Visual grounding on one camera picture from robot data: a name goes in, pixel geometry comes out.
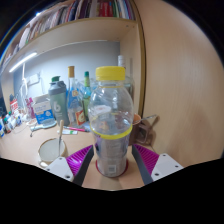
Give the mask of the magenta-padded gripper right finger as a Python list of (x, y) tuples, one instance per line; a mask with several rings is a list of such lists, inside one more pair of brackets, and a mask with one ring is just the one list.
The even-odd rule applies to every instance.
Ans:
[(138, 144), (132, 145), (132, 156), (136, 163), (132, 178), (139, 186), (153, 183), (183, 168), (167, 153), (157, 154)]

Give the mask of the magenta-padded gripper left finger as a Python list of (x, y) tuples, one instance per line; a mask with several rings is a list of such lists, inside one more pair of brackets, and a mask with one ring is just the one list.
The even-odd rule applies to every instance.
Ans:
[(78, 186), (81, 186), (93, 156), (93, 146), (89, 145), (73, 153), (67, 158), (57, 158), (49, 166), (47, 166), (45, 170)]

